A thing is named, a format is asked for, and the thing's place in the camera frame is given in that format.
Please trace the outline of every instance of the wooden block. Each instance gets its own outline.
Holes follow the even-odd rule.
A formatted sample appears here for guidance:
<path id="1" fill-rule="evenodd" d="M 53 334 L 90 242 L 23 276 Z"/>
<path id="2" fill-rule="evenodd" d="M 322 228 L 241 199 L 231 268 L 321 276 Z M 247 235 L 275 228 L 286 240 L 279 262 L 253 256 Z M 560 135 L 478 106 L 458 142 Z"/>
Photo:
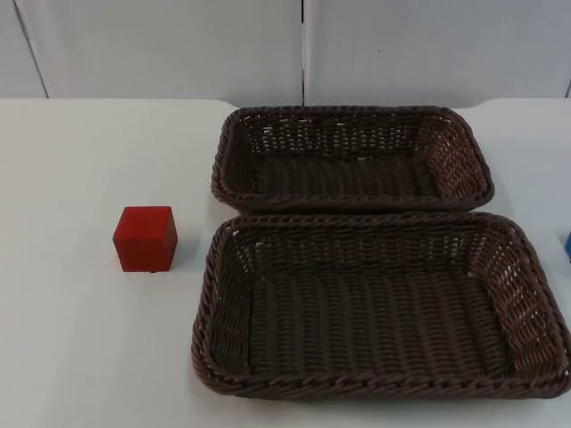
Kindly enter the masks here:
<path id="1" fill-rule="evenodd" d="M 165 272 L 177 248 L 170 207 L 126 207 L 113 234 L 125 272 Z"/>

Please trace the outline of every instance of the woven basket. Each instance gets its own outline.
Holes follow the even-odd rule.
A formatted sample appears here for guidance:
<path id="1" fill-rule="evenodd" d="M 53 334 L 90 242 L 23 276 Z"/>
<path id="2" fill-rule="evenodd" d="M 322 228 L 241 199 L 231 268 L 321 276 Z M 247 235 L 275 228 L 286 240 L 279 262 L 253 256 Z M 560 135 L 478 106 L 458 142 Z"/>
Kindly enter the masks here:
<path id="1" fill-rule="evenodd" d="M 251 216 L 206 260 L 194 370 L 222 394 L 549 398 L 569 333 L 534 249 L 484 213 Z"/>
<path id="2" fill-rule="evenodd" d="M 247 213 L 472 210 L 493 196 L 470 127 L 439 107 L 237 110 L 211 187 Z"/>

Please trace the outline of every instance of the rectangular basket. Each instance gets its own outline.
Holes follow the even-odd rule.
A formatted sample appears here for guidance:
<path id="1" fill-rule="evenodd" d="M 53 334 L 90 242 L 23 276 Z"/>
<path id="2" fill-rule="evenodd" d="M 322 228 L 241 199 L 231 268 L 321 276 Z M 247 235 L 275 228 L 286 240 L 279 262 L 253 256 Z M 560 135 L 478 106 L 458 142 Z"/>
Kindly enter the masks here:
<path id="1" fill-rule="evenodd" d="M 218 393 L 550 398 L 570 340 L 531 244 L 485 213 L 250 216 L 206 260 L 194 370 Z"/>
<path id="2" fill-rule="evenodd" d="M 440 107 L 260 107 L 226 120 L 211 188 L 246 213 L 472 210 L 493 183 Z"/>

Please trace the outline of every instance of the brown wicker basket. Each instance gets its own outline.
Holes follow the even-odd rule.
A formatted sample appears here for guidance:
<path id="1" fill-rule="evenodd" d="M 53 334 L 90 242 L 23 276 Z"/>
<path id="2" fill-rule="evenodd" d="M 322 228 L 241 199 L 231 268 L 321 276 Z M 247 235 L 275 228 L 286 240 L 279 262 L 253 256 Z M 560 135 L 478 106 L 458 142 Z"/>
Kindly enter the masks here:
<path id="1" fill-rule="evenodd" d="M 440 107 L 237 110 L 211 187 L 247 213 L 472 210 L 493 196 L 470 127 Z"/>
<path id="2" fill-rule="evenodd" d="M 484 213 L 252 216 L 215 234 L 192 356 L 216 392 L 550 398 L 569 333 L 521 229 Z"/>

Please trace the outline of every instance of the basket rim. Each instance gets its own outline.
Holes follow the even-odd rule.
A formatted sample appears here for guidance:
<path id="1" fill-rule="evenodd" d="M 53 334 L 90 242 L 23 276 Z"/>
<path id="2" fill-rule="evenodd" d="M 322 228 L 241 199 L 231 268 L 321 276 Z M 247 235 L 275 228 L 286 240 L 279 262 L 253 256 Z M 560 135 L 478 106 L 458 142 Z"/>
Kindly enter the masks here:
<path id="1" fill-rule="evenodd" d="M 338 194 L 311 194 L 307 195 L 305 193 L 283 193 L 283 194 L 272 194 L 268 195 L 265 193 L 256 192 L 240 192 L 232 187 L 232 183 L 229 183 L 224 177 L 224 171 L 228 167 L 230 159 L 226 156 L 228 147 L 234 142 L 230 137 L 234 127 L 237 126 L 238 121 L 245 115 L 249 114 L 267 114 L 272 112 L 281 111 L 291 111 L 300 113 L 310 113 L 328 115 L 335 112 L 343 113 L 353 113 L 367 115 L 371 113 L 393 113 L 393 114 L 403 114 L 403 113 L 437 113 L 448 117 L 450 120 L 454 120 L 459 125 L 460 132 L 469 142 L 470 146 L 476 156 L 480 169 L 485 179 L 486 188 L 480 193 L 470 195 L 469 197 L 446 197 L 442 196 L 391 196 L 391 195 L 350 195 L 346 193 Z M 303 206 L 308 206 L 315 208 L 320 206 L 320 204 L 333 204 L 343 202 L 355 202 L 364 204 L 364 207 L 369 204 L 376 205 L 376 202 L 386 206 L 387 208 L 403 208 L 409 207 L 414 209 L 415 207 L 424 207 L 440 209 L 440 210 L 466 210 L 473 209 L 475 207 L 481 206 L 489 202 L 494 193 L 495 186 L 492 180 L 492 173 L 488 164 L 485 161 L 482 150 L 478 145 L 476 139 L 474 138 L 474 133 L 472 128 L 468 125 L 466 120 L 460 116 L 457 112 L 453 111 L 448 107 L 440 107 L 436 105 L 403 105 L 403 106 L 375 106 L 375 105 L 320 105 L 320 106 L 301 106 L 301 105 L 283 105 L 283 106 L 262 106 L 262 107 L 244 107 L 237 109 L 230 113 L 230 115 L 224 121 L 222 126 L 222 132 L 219 138 L 219 147 L 217 154 L 215 156 L 214 165 L 212 167 L 212 177 L 211 177 L 211 190 L 214 196 L 216 196 L 222 202 L 228 203 L 232 206 L 240 205 L 240 208 L 248 210 L 248 205 L 250 203 L 264 203 L 265 205 L 271 206 L 273 203 L 280 202 L 290 202 L 294 200 L 300 208 Z"/>
<path id="2" fill-rule="evenodd" d="M 222 252 L 224 243 L 238 227 L 256 226 L 261 228 L 299 228 L 299 227 L 330 227 L 330 226 L 372 226 L 392 225 L 397 222 L 400 225 L 439 225 L 450 224 L 451 222 L 469 223 L 483 222 L 489 224 L 502 224 L 511 229 L 513 236 L 517 238 L 518 251 L 529 260 L 528 267 L 537 278 L 537 287 L 540 303 L 543 308 L 549 309 L 550 318 L 558 326 L 558 333 L 555 335 L 558 344 L 564 350 L 559 370 L 554 370 L 549 374 L 535 377 L 410 377 L 410 376 L 390 376 L 378 372 L 343 372 L 339 374 L 282 374 L 276 376 L 269 375 L 248 375 L 232 374 L 217 366 L 210 356 L 210 335 L 211 317 L 215 308 L 212 304 L 215 300 L 215 287 L 218 284 L 219 269 L 222 264 Z M 447 388 L 459 388 L 460 391 L 473 390 L 476 388 L 482 392 L 503 388 L 513 391 L 518 388 L 527 388 L 528 393 L 519 392 L 514 398 L 525 397 L 557 397 L 571 387 L 571 376 L 569 376 L 569 365 L 571 363 L 571 336 L 563 316 L 560 313 L 555 297 L 547 285 L 545 273 L 537 257 L 534 247 L 527 240 L 524 231 L 509 218 L 489 214 L 485 212 L 475 213 L 427 213 L 427 212 L 406 212 L 403 214 L 383 214 L 383 215 L 267 215 L 267 216 L 244 216 L 233 218 L 224 222 L 218 228 L 212 238 L 212 245 L 206 259 L 206 269 L 204 273 L 203 290 L 201 293 L 200 306 L 193 326 L 192 357 L 194 370 L 201 380 L 211 389 L 220 393 L 239 393 L 246 384 L 258 384 L 260 389 L 273 388 L 278 386 L 299 387 L 300 385 L 319 384 L 342 384 L 342 385 L 362 385 L 371 383 L 379 385 L 397 385 L 401 387 L 427 387 L 442 391 Z M 512 397 L 506 393 L 499 396 Z"/>

